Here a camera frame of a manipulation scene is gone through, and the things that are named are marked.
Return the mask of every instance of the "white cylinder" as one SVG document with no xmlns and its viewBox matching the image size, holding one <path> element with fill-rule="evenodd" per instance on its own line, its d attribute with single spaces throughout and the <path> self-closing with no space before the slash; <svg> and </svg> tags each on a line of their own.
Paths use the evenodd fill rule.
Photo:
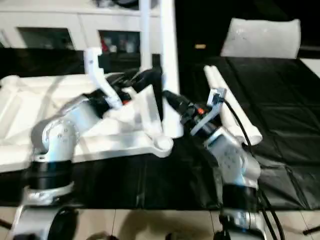
<svg viewBox="0 0 320 240">
<path fill-rule="evenodd" d="M 169 90 L 175 94 L 180 93 L 176 18 L 173 0 L 160 0 L 161 11 L 161 38 L 162 56 L 161 66 L 163 70 L 163 90 Z M 180 123 L 180 115 L 163 99 L 163 132 L 171 138 L 179 138 L 184 134 Z"/>
<path fill-rule="evenodd" d="M 233 110 L 235 111 L 237 116 L 239 117 L 239 120 L 241 121 L 241 123 L 245 129 L 245 132 L 248 135 L 250 143 L 252 145 L 257 145 L 258 143 L 260 143 L 262 141 L 263 137 L 262 137 L 261 133 L 259 132 L 257 127 L 252 125 L 251 121 L 249 120 L 246 113 L 244 112 L 244 110 L 240 106 L 239 102 L 237 101 L 237 99 L 235 98 L 233 93 L 231 92 L 231 90 L 228 87 L 227 83 L 225 82 L 224 78 L 221 76 L 217 67 L 211 66 L 210 69 L 213 74 L 213 78 L 211 78 L 211 79 L 214 79 L 214 81 L 216 82 L 216 85 L 218 87 L 226 89 L 225 99 L 229 102 L 229 104 L 231 105 L 231 107 L 233 108 Z M 243 140 L 244 140 L 243 142 L 248 145 L 247 141 L 244 138 L 244 135 L 243 135 Z"/>
<path fill-rule="evenodd" d="M 150 1 L 139 1 L 141 71 L 152 68 L 152 54 L 150 52 Z"/>
<path fill-rule="evenodd" d="M 209 87 L 211 89 L 219 88 L 219 84 L 216 81 L 213 71 L 210 66 L 204 67 L 204 73 L 207 78 Z M 237 125 L 236 119 L 232 112 L 229 110 L 228 106 L 223 104 L 220 110 L 220 118 L 222 125 L 228 129 L 228 131 L 233 134 L 241 143 L 245 141 L 245 137 L 241 131 L 241 128 Z"/>
</svg>

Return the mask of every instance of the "dark background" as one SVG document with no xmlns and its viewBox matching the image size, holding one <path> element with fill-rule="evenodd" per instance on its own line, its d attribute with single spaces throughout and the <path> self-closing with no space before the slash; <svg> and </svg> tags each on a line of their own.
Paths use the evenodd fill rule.
<svg viewBox="0 0 320 240">
<path fill-rule="evenodd" d="M 314 0 L 176 0 L 177 42 L 180 59 L 219 56 L 231 18 L 291 21 L 301 24 L 300 58 L 320 57 L 320 20 Z M 206 49 L 195 49 L 206 44 Z"/>
</svg>

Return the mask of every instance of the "black cable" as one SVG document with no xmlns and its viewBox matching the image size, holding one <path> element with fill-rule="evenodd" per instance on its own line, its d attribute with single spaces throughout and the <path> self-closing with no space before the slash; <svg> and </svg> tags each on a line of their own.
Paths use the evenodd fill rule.
<svg viewBox="0 0 320 240">
<path fill-rule="evenodd" d="M 262 206 L 262 204 L 261 204 L 261 212 L 262 212 L 263 218 L 265 220 L 265 223 L 268 226 L 268 229 L 269 230 L 272 229 L 272 231 L 270 231 L 272 239 L 273 240 L 278 240 L 277 235 L 276 235 L 275 231 L 273 230 L 271 222 L 270 222 L 270 220 L 268 218 L 267 212 L 266 212 L 265 208 Z"/>
<path fill-rule="evenodd" d="M 248 135 L 247 135 L 247 133 L 246 133 L 246 130 L 245 130 L 244 126 L 242 125 L 242 123 L 241 123 L 238 115 L 236 114 L 235 110 L 231 107 L 231 105 L 230 105 L 229 102 L 227 102 L 225 99 L 223 99 L 223 102 L 227 105 L 227 107 L 229 108 L 230 112 L 231 112 L 232 115 L 234 116 L 235 120 L 238 122 L 239 127 L 241 128 L 241 131 L 242 131 L 242 133 L 243 133 L 243 135 L 244 135 L 244 138 L 245 138 L 246 142 L 248 143 L 249 151 L 250 151 L 251 155 L 254 157 L 254 153 L 253 153 L 253 151 L 252 151 L 251 142 L 250 142 L 250 140 L 249 140 L 249 137 L 248 137 Z"/>
<path fill-rule="evenodd" d="M 262 195 L 262 197 L 265 200 L 265 203 L 266 203 L 268 209 L 270 210 L 270 212 L 272 214 L 272 217 L 273 217 L 273 219 L 275 221 L 275 224 L 276 224 L 276 226 L 277 226 L 277 228 L 279 230 L 280 239 L 281 240 L 285 240 L 286 239 L 285 233 L 284 233 L 284 230 L 283 230 L 283 228 L 281 226 L 281 223 L 279 221 L 279 218 L 278 218 L 276 212 L 273 210 L 271 203 L 269 202 L 266 194 L 264 193 L 264 191 L 262 191 L 262 189 L 260 189 L 260 194 Z"/>
<path fill-rule="evenodd" d="M 227 107 L 229 108 L 230 112 L 233 114 L 234 118 L 235 118 L 236 121 L 238 122 L 239 127 L 241 128 L 242 133 L 243 133 L 243 135 L 244 135 L 244 138 L 245 138 L 245 140 L 246 140 L 246 142 L 247 142 L 247 144 L 248 144 L 249 151 L 250 151 L 251 155 L 254 157 L 254 153 L 253 153 L 253 150 L 252 150 L 251 142 L 250 142 L 250 140 L 249 140 L 249 137 L 248 137 L 248 135 L 247 135 L 247 132 L 246 132 L 244 126 L 242 125 L 242 123 L 241 123 L 238 115 L 236 114 L 235 110 L 231 107 L 231 105 L 230 105 L 230 103 L 229 103 L 228 101 L 226 101 L 224 98 L 222 98 L 221 100 L 222 100 L 222 102 L 224 102 L 224 103 L 227 105 Z M 270 212 L 271 212 L 271 214 L 272 214 L 272 217 L 273 217 L 273 219 L 274 219 L 274 221 L 275 221 L 275 224 L 276 224 L 276 226 L 277 226 L 277 228 L 278 228 L 278 231 L 279 231 L 280 240 L 286 240 L 285 233 L 284 233 L 284 230 L 283 230 L 283 228 L 282 228 L 282 226 L 281 226 L 281 223 L 280 223 L 280 221 L 279 221 L 279 218 L 278 218 L 275 210 L 272 208 L 272 205 L 271 205 L 271 203 L 269 202 L 266 194 L 264 193 L 264 191 L 263 191 L 260 187 L 259 187 L 259 190 L 258 190 L 258 191 L 259 191 L 260 195 L 262 196 L 262 198 L 264 199 L 267 207 L 269 208 L 269 210 L 270 210 Z M 270 223 L 270 220 L 269 220 L 269 218 L 268 218 L 268 215 L 267 215 L 267 213 L 266 213 L 266 210 L 264 209 L 264 207 L 263 207 L 262 205 L 261 205 L 261 208 L 262 208 L 262 214 L 263 214 L 264 220 L 265 220 L 265 222 L 266 222 L 266 224 L 267 224 L 267 226 L 268 226 L 268 228 L 269 228 L 269 230 L 270 230 L 270 233 L 271 233 L 271 235 L 272 235 L 272 238 L 273 238 L 274 240 L 278 240 L 278 239 L 277 239 L 277 236 L 276 236 L 276 233 L 275 233 L 274 229 L 272 228 L 272 225 L 271 225 L 271 223 Z"/>
</svg>

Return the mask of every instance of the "black plastic sheet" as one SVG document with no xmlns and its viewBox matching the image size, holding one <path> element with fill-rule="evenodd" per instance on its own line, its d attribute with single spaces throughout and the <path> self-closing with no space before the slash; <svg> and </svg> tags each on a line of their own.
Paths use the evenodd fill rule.
<svg viewBox="0 0 320 240">
<path fill-rule="evenodd" d="M 81 74 L 83 53 L 0 49 L 0 78 Z M 154 58 L 159 65 L 159 56 Z M 140 65 L 138 55 L 104 55 L 105 72 Z M 300 60 L 213 57 L 180 63 L 181 93 L 205 103 L 203 67 L 216 65 L 263 141 L 253 147 L 261 188 L 278 210 L 320 209 L 320 79 Z M 73 204 L 84 208 L 215 210 L 221 205 L 217 162 L 189 136 L 172 154 L 76 163 Z M 0 205 L 17 206 L 24 172 L 0 174 Z"/>
</svg>

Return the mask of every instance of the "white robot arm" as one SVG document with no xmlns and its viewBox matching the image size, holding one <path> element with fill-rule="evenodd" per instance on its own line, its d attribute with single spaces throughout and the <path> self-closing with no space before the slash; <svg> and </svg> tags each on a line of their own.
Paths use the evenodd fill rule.
<svg viewBox="0 0 320 240">
<path fill-rule="evenodd" d="M 217 160 L 222 175 L 223 207 L 219 216 L 223 231 L 215 240 L 266 240 L 265 221 L 258 208 L 260 165 L 223 126 L 211 122 L 220 113 L 226 90 L 218 88 L 211 99 L 213 108 L 205 112 L 184 96 L 164 91 L 169 104 L 181 115 L 181 123 L 198 137 Z"/>
</svg>

